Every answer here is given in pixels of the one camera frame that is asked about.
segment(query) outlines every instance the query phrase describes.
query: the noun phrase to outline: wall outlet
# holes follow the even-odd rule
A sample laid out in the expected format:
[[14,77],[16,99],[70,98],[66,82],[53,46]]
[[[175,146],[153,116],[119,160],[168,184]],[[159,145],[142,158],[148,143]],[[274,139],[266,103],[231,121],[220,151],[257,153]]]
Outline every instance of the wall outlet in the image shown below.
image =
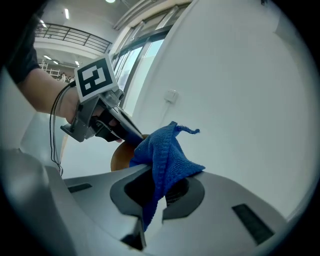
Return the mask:
[[167,90],[163,97],[167,102],[174,104],[178,98],[178,92],[176,90]]

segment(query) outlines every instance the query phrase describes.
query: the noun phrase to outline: ceiling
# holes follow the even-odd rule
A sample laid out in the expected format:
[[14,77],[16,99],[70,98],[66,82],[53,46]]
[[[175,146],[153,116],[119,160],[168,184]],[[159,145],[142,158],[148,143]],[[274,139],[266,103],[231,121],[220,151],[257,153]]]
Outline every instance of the ceiling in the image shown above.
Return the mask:
[[[49,56],[52,60],[48,60],[44,57],[44,55]],[[61,51],[61,50],[53,50],[53,49],[44,49],[44,48],[37,48],[36,49],[36,56],[38,62],[42,62],[45,60],[46,63],[53,63],[53,61],[57,61],[61,66],[69,67],[69,68],[76,68],[77,65],[75,61],[78,61],[80,65],[86,64],[89,61],[92,61],[91,58],[84,57],[81,55],[77,55],[74,53]]]
[[104,18],[114,25],[138,2],[139,0],[115,0],[113,3],[108,3],[106,0],[51,0],[45,8],[42,19],[48,23],[62,25],[65,21],[62,10],[74,7]]

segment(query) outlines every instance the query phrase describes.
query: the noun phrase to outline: black metal railing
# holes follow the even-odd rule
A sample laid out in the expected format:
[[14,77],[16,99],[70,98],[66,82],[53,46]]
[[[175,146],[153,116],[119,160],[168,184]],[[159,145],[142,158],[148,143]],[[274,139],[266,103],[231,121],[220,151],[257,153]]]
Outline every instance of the black metal railing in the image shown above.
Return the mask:
[[46,27],[44,27],[42,23],[37,25],[35,30],[36,37],[67,41],[94,49],[101,53],[105,53],[112,44],[112,42],[108,40],[76,28],[52,23],[45,23],[45,26]]

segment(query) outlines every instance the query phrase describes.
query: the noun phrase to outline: blue cloth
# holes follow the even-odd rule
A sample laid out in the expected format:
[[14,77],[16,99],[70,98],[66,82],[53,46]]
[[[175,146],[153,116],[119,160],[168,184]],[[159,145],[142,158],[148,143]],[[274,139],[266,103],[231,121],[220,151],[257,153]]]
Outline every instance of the blue cloth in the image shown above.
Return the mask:
[[155,215],[158,201],[170,188],[192,174],[201,172],[205,167],[189,161],[183,153],[176,136],[185,131],[197,134],[199,129],[190,130],[176,122],[156,130],[149,135],[134,151],[130,167],[140,164],[152,164],[152,177],[155,190],[152,200],[143,208],[144,231],[147,230]]

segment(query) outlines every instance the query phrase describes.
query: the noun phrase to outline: ceiling light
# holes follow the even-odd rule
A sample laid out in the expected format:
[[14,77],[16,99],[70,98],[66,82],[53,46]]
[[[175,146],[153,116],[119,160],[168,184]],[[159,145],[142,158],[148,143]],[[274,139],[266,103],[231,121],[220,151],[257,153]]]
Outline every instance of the ceiling light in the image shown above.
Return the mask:
[[69,20],[69,10],[64,9],[65,17]]
[[45,28],[47,27],[42,19],[40,19],[40,22],[42,23],[42,26],[44,26]]

